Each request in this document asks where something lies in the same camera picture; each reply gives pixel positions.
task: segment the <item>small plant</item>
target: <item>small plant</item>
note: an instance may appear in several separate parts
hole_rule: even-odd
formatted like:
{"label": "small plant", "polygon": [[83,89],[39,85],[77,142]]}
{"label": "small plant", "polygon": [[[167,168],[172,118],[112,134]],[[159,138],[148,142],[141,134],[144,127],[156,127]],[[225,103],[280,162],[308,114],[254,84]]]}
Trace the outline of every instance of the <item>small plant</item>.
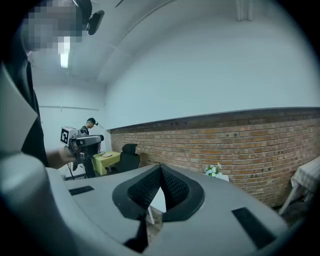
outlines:
{"label": "small plant", "polygon": [[222,175],[221,169],[222,166],[219,163],[217,165],[207,165],[204,169],[204,173],[208,176],[217,177]]}

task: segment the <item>brick wall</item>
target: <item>brick wall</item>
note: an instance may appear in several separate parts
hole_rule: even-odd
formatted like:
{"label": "brick wall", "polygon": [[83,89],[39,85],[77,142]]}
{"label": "brick wall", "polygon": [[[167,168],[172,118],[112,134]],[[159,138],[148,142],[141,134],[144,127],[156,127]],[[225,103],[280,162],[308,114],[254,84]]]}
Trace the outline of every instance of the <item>brick wall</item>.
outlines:
{"label": "brick wall", "polygon": [[230,182],[270,207],[284,203],[297,168],[320,155],[320,109],[242,111],[113,129],[112,150],[138,144],[141,166],[203,172],[220,163]]}

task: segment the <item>white wall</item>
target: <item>white wall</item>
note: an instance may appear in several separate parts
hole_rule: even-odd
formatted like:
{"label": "white wall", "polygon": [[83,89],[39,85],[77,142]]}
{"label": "white wall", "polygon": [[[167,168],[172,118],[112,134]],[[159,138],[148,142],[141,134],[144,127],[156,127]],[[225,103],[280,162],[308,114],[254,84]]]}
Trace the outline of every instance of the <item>white wall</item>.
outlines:
{"label": "white wall", "polygon": [[[63,147],[60,142],[62,126],[79,129],[86,124],[88,118],[94,118],[102,127],[105,127],[103,111],[106,88],[103,84],[66,75],[52,75],[37,68],[32,69],[32,76],[39,103],[46,151]],[[110,138],[108,138],[110,135],[101,126],[95,125],[89,133],[90,135],[107,135],[101,144],[101,151],[110,150]],[[60,172],[67,177],[70,176],[67,166],[61,168]],[[83,173],[83,169],[78,167],[73,174],[80,173]]]}
{"label": "white wall", "polygon": [[319,69],[290,22],[211,17],[164,34],[108,84],[105,103],[107,129],[240,110],[320,107]]}

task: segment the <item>man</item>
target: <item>man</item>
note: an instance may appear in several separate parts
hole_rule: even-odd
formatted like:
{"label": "man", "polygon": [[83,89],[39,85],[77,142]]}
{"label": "man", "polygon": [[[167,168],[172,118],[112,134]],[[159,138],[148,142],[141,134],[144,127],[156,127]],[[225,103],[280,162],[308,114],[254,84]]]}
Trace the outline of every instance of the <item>man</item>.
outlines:
{"label": "man", "polygon": [[82,133],[85,133],[87,136],[89,135],[89,129],[93,128],[94,125],[98,125],[98,123],[96,123],[96,120],[91,117],[86,121],[86,124],[84,126],[81,127],[80,131]]}
{"label": "man", "polygon": [[[89,27],[91,12],[90,0],[41,1],[22,21],[13,36],[11,48],[3,58],[6,70],[16,88],[37,114],[21,151],[38,158],[46,167],[59,169],[76,159],[67,147],[50,152],[45,150],[39,105],[28,56],[32,51],[53,48],[54,42],[61,41],[63,37],[80,36],[82,30],[85,30],[84,27]],[[91,29],[98,29],[100,21],[98,24],[93,24]]]}

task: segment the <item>white ceiling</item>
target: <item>white ceiling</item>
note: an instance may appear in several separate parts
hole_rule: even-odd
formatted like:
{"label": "white ceiling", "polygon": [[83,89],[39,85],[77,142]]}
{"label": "white ceiling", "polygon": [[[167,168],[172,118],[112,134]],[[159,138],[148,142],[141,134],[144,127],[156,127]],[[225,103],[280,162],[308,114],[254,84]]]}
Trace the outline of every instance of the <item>white ceiling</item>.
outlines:
{"label": "white ceiling", "polygon": [[59,55],[43,50],[32,53],[32,65],[108,84],[166,31],[212,15],[236,20],[235,0],[124,0],[114,8],[119,1],[91,1],[92,12],[104,10],[105,15],[95,35],[85,32],[81,43],[71,44],[68,69],[60,67]]}

